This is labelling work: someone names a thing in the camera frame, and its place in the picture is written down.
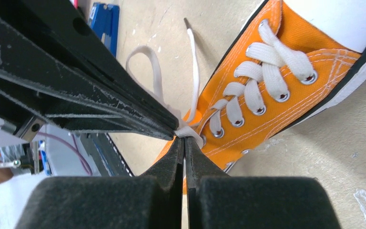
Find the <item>white shoelace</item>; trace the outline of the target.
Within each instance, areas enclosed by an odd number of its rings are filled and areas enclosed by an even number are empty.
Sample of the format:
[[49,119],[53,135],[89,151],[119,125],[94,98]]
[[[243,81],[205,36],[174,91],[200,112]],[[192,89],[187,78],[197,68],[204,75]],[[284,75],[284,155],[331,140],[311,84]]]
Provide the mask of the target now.
[[[130,59],[140,53],[149,59],[153,73],[153,91],[149,91],[149,94],[179,119],[179,126],[175,131],[177,137],[194,137],[197,145],[203,147],[204,137],[189,125],[195,117],[199,100],[200,72],[194,33],[187,19],[184,19],[184,23],[190,38],[193,57],[193,99],[187,121],[181,119],[179,110],[173,109],[164,101],[161,68],[158,57],[152,48],[146,45],[136,47],[127,57],[125,68],[130,77],[137,83],[138,80],[130,69]],[[287,66],[298,81],[304,85],[311,85],[318,79],[318,74],[313,69],[307,55],[304,52],[292,50],[279,41],[270,28],[267,19],[260,22],[258,33],[263,41],[250,44],[245,54],[249,58],[260,61],[260,63],[256,64],[252,61],[240,63],[234,70],[234,77],[247,77],[247,83],[229,83],[223,91],[223,96],[232,96],[232,99],[220,99],[211,107],[215,110],[215,113],[210,116],[209,126],[216,138],[221,138],[224,135],[220,116],[221,110],[226,110],[227,118],[232,126],[241,127],[244,124],[244,117],[238,102],[241,95],[244,96],[246,106],[254,115],[261,116],[266,112],[266,105],[258,88],[259,83],[264,83],[268,94],[279,103],[283,103],[290,98],[287,84],[280,73],[281,67]]]

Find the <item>orange canvas sneaker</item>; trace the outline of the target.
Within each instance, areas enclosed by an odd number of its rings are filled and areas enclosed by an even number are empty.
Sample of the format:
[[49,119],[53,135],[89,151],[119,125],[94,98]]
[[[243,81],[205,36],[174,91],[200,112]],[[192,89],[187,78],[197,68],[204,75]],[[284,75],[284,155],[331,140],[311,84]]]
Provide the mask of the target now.
[[176,131],[228,171],[366,80],[366,0],[264,0]]

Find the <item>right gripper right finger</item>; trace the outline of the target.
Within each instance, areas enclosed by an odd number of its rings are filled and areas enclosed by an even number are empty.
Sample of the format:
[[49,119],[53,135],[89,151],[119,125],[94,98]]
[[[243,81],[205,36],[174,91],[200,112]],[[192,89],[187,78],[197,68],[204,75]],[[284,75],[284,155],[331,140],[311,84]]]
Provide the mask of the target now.
[[330,199],[310,177],[232,177],[192,137],[184,154],[191,229],[338,229]]

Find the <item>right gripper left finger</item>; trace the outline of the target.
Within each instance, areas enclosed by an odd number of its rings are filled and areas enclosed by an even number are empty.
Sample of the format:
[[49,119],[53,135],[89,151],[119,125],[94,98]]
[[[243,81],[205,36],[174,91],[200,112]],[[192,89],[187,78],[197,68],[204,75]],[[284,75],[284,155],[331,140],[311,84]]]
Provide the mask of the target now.
[[183,150],[168,152],[137,177],[50,177],[33,190],[18,229],[179,229]]

